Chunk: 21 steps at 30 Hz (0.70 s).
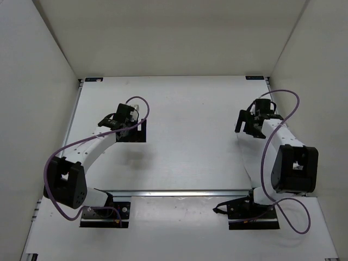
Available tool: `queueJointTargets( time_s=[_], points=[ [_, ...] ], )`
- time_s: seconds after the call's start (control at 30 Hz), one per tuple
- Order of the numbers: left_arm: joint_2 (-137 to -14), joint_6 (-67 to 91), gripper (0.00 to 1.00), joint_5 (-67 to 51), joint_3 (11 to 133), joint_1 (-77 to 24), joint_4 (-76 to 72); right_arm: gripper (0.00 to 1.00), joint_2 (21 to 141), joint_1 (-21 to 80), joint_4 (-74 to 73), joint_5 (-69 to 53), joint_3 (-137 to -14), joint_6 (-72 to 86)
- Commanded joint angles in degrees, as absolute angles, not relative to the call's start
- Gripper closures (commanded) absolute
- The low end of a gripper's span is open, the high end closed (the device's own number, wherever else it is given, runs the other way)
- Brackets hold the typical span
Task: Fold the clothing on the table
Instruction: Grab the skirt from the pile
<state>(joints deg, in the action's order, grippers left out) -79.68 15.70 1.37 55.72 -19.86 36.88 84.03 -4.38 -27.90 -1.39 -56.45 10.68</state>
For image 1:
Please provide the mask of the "white skirt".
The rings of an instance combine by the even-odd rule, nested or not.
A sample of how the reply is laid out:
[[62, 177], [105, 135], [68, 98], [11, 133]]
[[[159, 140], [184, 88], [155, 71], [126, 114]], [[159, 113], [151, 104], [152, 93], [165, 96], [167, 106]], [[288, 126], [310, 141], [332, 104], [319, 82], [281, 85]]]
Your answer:
[[256, 139], [244, 133], [238, 133], [237, 138], [242, 154], [244, 168], [250, 178], [251, 186], [256, 188], [259, 184], [259, 158]]

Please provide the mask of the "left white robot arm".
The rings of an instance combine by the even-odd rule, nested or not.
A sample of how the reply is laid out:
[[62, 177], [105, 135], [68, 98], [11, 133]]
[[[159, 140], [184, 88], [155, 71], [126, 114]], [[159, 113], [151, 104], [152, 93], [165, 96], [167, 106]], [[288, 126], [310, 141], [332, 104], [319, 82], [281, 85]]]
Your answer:
[[87, 208], [102, 218], [118, 215], [110, 193], [90, 188], [86, 173], [110, 146], [120, 142], [146, 142], [146, 119], [139, 118], [137, 104], [120, 103], [116, 112], [105, 116], [90, 140], [83, 141], [68, 154], [54, 156], [48, 164], [44, 196], [57, 206], [82, 211]]

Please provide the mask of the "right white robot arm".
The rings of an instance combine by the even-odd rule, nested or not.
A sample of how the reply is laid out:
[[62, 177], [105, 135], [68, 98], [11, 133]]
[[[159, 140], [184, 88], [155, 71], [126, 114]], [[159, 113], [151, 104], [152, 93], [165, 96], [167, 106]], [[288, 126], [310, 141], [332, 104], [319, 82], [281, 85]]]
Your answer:
[[252, 186], [252, 199], [244, 203], [247, 216], [256, 218], [263, 205], [315, 190], [319, 152], [295, 138], [273, 101], [257, 99], [241, 110], [235, 133]]

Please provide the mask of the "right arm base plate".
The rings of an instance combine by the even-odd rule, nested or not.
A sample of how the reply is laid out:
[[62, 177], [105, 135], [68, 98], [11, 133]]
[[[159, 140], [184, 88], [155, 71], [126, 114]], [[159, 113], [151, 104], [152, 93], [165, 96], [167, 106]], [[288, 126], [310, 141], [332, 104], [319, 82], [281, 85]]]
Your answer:
[[275, 209], [256, 204], [249, 196], [219, 203], [213, 212], [227, 215], [230, 231], [280, 229]]

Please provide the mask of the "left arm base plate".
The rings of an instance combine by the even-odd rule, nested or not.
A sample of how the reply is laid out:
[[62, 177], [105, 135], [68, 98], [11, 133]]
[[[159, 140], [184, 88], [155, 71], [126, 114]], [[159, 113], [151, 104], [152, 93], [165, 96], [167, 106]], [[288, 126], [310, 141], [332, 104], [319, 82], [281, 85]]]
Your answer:
[[131, 213], [130, 201], [114, 201], [113, 207], [119, 212], [120, 218], [114, 210], [83, 210], [81, 228], [128, 228]]

